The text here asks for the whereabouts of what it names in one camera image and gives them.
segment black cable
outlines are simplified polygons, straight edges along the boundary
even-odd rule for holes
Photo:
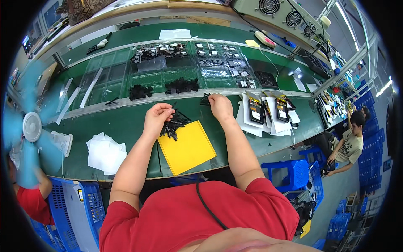
[[[258,31],[260,31],[262,34],[264,34],[266,37],[268,37],[268,38],[270,39],[270,37],[269,37],[268,35],[266,35],[261,29],[257,28],[254,24],[252,24],[251,22],[249,22],[248,20],[246,20],[246,19],[242,16],[241,13],[239,13],[237,10],[235,10],[235,8],[234,8],[233,6],[231,6],[231,8],[235,11],[235,13],[236,13],[241,19],[243,19],[245,22],[247,22],[248,24],[250,24],[251,26],[253,26],[254,28],[256,28]],[[323,41],[322,41],[322,43],[320,44],[320,46],[319,46],[317,49],[315,49],[315,51],[314,51],[313,53],[311,53],[311,54],[309,54],[309,55],[300,55],[300,54],[297,54],[297,53],[295,53],[295,52],[289,50],[289,49],[286,48],[285,46],[282,46],[281,44],[278,44],[278,45],[279,45],[280,47],[286,49],[287,51],[289,51],[290,53],[292,53],[292,54],[294,54],[294,55],[297,55],[297,56],[300,56],[300,57],[303,57],[303,58],[308,58],[308,57],[314,55],[314,54],[323,46],[323,44],[324,44],[324,42],[325,42],[325,38],[324,38],[325,32],[324,32],[323,24],[322,24],[322,22],[320,22],[320,24],[322,25]]]
[[[200,192],[199,192],[199,181],[200,181],[200,175],[199,175],[199,179],[197,180],[197,183],[196,183],[196,192],[197,192],[197,195],[199,196],[199,199],[200,199],[201,203],[203,204],[203,206],[207,210],[207,212],[209,212],[210,215],[218,222],[218,224],[220,224],[220,226],[224,230],[227,230],[228,229],[227,226],[224,225],[224,223],[222,223],[217,216],[215,216],[215,214],[207,207],[206,203],[204,202],[204,200],[203,200],[203,198],[202,198],[202,196],[200,195]]]

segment blue fan blade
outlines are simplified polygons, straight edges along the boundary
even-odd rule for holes
[[[24,140],[22,158],[19,172],[17,173],[17,183],[27,189],[32,189],[38,184],[35,176],[35,169],[39,168],[38,150],[33,143]]]
[[[53,145],[52,134],[42,129],[41,136],[38,139],[38,144],[42,148],[40,151],[41,162],[44,162],[46,171],[55,174],[62,167],[62,162],[64,160],[63,153]]]
[[[37,102],[38,90],[36,82],[38,77],[46,69],[43,62],[37,60],[30,63],[26,72],[18,82],[18,89],[22,89],[22,107],[26,113],[34,111]]]
[[[41,112],[39,112],[39,117],[41,118],[42,125],[46,125],[50,118],[57,115],[56,109],[59,105],[60,90],[54,88],[53,90],[48,90],[46,92],[45,98],[42,101],[43,105],[41,107]]]
[[[23,134],[23,116],[19,112],[14,112],[9,106],[4,106],[2,138],[7,150],[13,144],[19,143]]]

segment hand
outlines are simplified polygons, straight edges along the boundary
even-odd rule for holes
[[[332,154],[330,154],[330,156],[328,158],[327,164],[333,162],[335,158],[336,158],[336,154],[332,152]]]
[[[213,112],[221,126],[235,119],[231,101],[227,97],[222,94],[212,94],[208,97],[208,101],[210,102],[211,112]]]
[[[329,173],[326,175],[326,177],[330,177],[330,176],[332,176],[333,174],[336,174],[336,172],[335,172],[335,171],[329,171]]]
[[[157,140],[160,136],[164,122],[169,122],[175,110],[167,103],[157,103],[145,114],[143,136]]]

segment sticker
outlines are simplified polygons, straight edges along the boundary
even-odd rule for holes
[[[77,192],[78,192],[78,196],[80,197],[80,201],[83,202],[84,201],[83,191],[81,189],[78,189]]]
[[[285,114],[284,111],[279,110],[279,111],[278,111],[278,114],[279,114],[280,117],[282,117],[282,118],[287,118],[287,116],[286,116],[286,114]]]
[[[255,111],[252,111],[252,117],[260,120],[260,114]]]

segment brown bag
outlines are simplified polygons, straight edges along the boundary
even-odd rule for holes
[[[99,10],[115,1],[116,0],[64,0],[62,5],[56,9],[56,13],[67,13],[69,25],[73,26],[89,19]]]

